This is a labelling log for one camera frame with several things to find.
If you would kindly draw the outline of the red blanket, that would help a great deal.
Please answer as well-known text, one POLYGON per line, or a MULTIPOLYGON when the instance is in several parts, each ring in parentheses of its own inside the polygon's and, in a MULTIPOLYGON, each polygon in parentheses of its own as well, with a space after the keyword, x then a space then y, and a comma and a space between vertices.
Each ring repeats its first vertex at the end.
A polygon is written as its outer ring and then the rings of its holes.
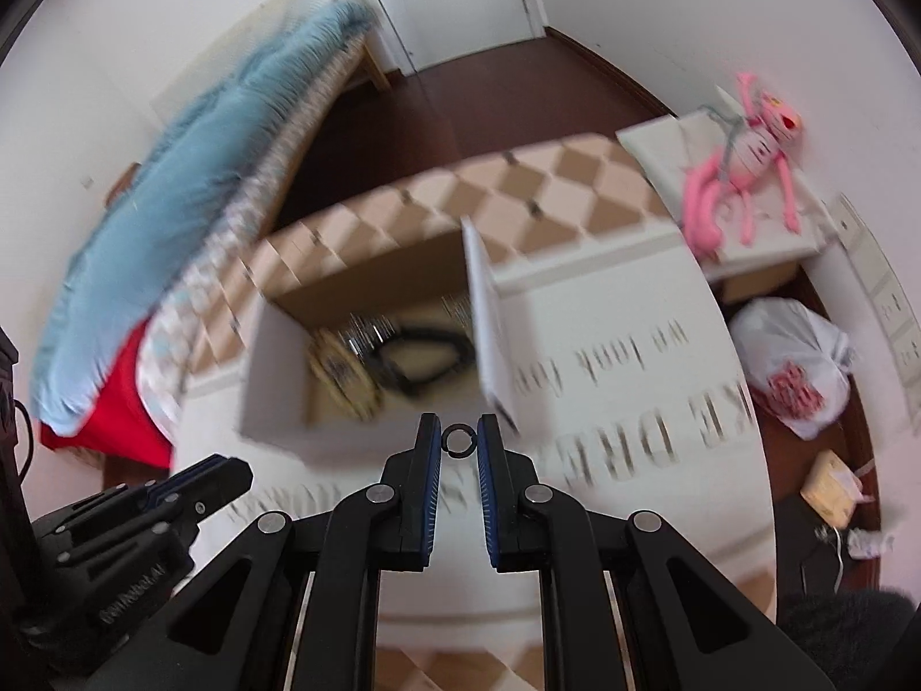
POLYGON ((169 468, 172 443, 143 407, 136 384, 140 342, 148 325, 149 320, 141 321, 131 332, 78 434, 61 437, 46 424, 41 424, 39 440, 42 445, 48 449, 81 447, 154 468, 169 468))

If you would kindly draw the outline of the white cardboard box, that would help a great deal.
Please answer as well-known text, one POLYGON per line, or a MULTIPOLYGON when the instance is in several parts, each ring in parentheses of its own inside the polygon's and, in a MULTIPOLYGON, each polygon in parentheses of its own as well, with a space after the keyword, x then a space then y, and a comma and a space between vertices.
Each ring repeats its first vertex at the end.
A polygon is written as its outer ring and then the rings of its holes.
POLYGON ((470 220, 267 299, 237 431, 339 458, 392 447, 423 413, 515 420, 495 279, 470 220))

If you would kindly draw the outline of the white power strip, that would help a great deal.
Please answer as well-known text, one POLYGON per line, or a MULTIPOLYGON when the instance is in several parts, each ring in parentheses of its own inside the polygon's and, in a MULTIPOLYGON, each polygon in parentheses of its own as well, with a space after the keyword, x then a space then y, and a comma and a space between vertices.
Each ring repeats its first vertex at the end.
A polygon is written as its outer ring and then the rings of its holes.
POLYGON ((904 390, 910 427, 918 434, 919 320, 915 309, 876 236, 857 214, 848 196, 840 195, 831 204, 831 217, 838 240, 881 325, 904 390))

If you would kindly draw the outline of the yellow tissue pack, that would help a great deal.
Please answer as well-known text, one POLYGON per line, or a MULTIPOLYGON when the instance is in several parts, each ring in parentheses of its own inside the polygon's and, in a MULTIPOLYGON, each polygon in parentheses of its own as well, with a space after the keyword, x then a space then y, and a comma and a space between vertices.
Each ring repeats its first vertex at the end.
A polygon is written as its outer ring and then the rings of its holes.
POLYGON ((866 502, 862 480, 831 449, 815 457, 801 498, 827 526, 837 530, 846 529, 855 509, 866 502))

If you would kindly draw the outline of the pink panther plush toy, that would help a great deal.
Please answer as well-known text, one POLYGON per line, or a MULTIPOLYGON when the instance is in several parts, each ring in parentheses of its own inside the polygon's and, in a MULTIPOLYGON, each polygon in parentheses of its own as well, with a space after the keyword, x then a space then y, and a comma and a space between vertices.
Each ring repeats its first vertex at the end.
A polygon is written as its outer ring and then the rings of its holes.
POLYGON ((756 237, 752 187, 770 170, 778 172, 783 193, 783 224, 801 232, 787 150, 801 137, 802 119, 787 101, 763 89, 756 73, 740 72, 743 112, 730 122, 726 142, 686 173, 682 191, 682 234, 698 260, 712 259, 723 245, 717 206, 728 193, 741 202, 740 242, 756 237))

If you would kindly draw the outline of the black wristband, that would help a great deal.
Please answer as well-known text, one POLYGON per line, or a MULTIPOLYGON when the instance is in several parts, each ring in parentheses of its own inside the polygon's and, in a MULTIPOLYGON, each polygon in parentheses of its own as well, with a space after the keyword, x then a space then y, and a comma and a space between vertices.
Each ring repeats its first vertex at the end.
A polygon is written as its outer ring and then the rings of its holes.
POLYGON ((368 354, 366 365, 382 389, 418 398, 465 373, 474 359, 473 343, 461 331, 399 326, 397 334, 368 354))

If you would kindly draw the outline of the white plastic bag red print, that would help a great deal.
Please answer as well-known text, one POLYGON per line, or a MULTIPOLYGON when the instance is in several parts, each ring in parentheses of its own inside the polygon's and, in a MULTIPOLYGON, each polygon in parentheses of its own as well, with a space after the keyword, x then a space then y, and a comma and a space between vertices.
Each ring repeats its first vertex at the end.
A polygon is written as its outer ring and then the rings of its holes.
POLYGON ((851 398, 848 334, 796 299, 756 298, 729 332, 752 398, 801 440, 842 416, 851 398))

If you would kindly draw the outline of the light blue quilt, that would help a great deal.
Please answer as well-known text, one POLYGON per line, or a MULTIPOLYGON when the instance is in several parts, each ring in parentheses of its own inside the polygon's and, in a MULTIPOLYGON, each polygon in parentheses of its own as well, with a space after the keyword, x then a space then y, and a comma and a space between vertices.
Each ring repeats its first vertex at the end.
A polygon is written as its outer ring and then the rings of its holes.
POLYGON ((167 127, 70 259, 31 374, 41 423, 64 437, 86 423, 128 335, 197 253, 314 79, 371 22, 371 9, 355 0, 320 6, 167 127))

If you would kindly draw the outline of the white cloth covered box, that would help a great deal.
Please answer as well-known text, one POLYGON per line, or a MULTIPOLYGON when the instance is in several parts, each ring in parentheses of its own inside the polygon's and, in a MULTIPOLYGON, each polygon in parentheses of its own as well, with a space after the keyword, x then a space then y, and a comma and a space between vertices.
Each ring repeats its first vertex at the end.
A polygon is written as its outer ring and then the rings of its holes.
MULTIPOLYGON (((735 120, 704 108, 682 117, 659 117, 616 133, 653 184, 669 215, 684 222, 684 192, 690 173, 707 162, 723 161, 724 145, 737 147, 730 134, 735 120)), ((826 203, 801 170, 790 170, 799 229, 785 224, 785 195, 778 170, 770 167, 746 196, 721 178, 712 220, 721 244, 701 259, 710 281, 819 255, 837 239, 826 203)))

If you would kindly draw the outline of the checkered bed sheet mattress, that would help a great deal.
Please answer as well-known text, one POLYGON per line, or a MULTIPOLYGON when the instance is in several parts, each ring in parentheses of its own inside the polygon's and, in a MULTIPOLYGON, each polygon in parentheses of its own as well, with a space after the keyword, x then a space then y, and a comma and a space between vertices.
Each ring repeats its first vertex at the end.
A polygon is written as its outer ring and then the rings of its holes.
POLYGON ((198 332, 219 293, 220 278, 272 228, 309 143, 364 59, 367 39, 353 36, 322 67, 256 162, 228 206, 151 314, 140 339, 136 389, 140 404, 165 440, 175 438, 182 394, 192 371, 198 332))

